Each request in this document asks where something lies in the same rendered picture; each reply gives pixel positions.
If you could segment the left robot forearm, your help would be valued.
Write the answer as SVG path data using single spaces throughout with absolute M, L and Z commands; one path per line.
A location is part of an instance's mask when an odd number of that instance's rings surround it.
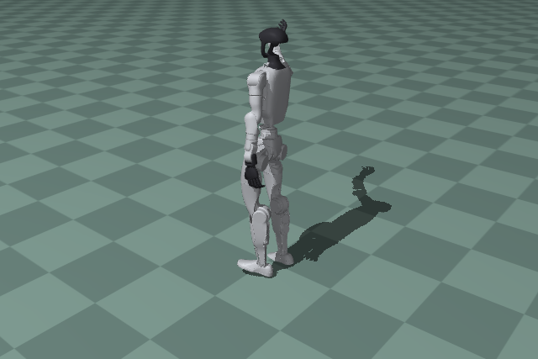
M 257 152 L 258 135 L 260 134 L 260 130 L 257 128 L 256 116 L 252 113 L 248 113 L 245 116 L 245 132 L 246 138 L 244 159 L 246 162 L 252 163 L 251 156 Z

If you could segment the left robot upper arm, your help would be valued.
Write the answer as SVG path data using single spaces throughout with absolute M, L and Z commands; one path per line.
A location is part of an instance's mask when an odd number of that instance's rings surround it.
M 247 77 L 247 86 L 249 88 L 250 113 L 256 116 L 257 124 L 261 122 L 262 116 L 262 95 L 263 88 L 266 85 L 266 72 L 256 71 Z

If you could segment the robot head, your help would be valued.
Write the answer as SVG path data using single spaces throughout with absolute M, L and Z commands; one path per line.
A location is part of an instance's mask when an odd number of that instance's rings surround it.
M 264 58 L 268 58 L 270 62 L 268 67 L 272 69 L 281 70 L 286 68 L 279 59 L 279 55 L 273 53 L 273 48 L 282 43 L 288 42 L 287 34 L 279 28 L 268 28 L 264 29 L 259 33 L 259 38 L 261 40 L 261 54 Z M 265 46 L 267 43 L 270 44 L 268 52 L 265 52 Z

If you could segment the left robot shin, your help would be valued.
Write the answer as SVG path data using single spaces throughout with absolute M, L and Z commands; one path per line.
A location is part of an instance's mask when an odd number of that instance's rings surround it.
M 252 217 L 249 214 L 249 218 L 251 238 L 255 247 L 258 262 L 257 265 L 259 265 L 259 267 L 264 267 L 266 265 L 266 246 L 269 244 L 270 223 L 267 222 L 266 212 L 260 209 L 256 210 Z

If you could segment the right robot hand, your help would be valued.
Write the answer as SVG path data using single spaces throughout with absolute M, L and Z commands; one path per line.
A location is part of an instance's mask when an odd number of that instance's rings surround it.
M 285 31 L 286 28 L 287 28 L 287 23 L 286 23 L 286 21 L 283 19 L 283 20 L 280 21 L 280 22 L 282 23 L 282 26 L 281 26 L 280 24 L 278 24 L 278 25 L 281 27 L 281 29 L 282 29 L 284 32 L 286 32 L 286 31 Z M 277 27 L 277 28 L 278 28 L 278 27 Z

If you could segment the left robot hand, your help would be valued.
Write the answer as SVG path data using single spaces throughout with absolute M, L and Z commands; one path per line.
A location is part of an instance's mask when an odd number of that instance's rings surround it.
M 262 185 L 259 179 L 258 171 L 256 170 L 256 154 L 253 154 L 251 156 L 252 163 L 246 162 L 245 165 L 247 166 L 245 168 L 245 179 L 248 180 L 248 184 L 251 187 L 254 188 L 262 188 L 265 187 L 265 185 Z

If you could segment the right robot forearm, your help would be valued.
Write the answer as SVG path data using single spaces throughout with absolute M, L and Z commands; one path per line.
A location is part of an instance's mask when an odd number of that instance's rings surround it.
M 270 44 L 271 44 L 271 43 L 268 43 L 269 48 L 270 48 Z M 279 45 L 280 45 L 280 44 L 279 44 Z M 273 48 L 273 53 L 279 55 L 279 59 L 280 59 L 280 60 L 284 60 L 284 57 L 283 57 L 283 55 L 282 55 L 282 52 L 281 52 L 281 50 L 280 50 L 279 45 Z M 284 62 L 285 62 L 285 60 L 284 60 Z

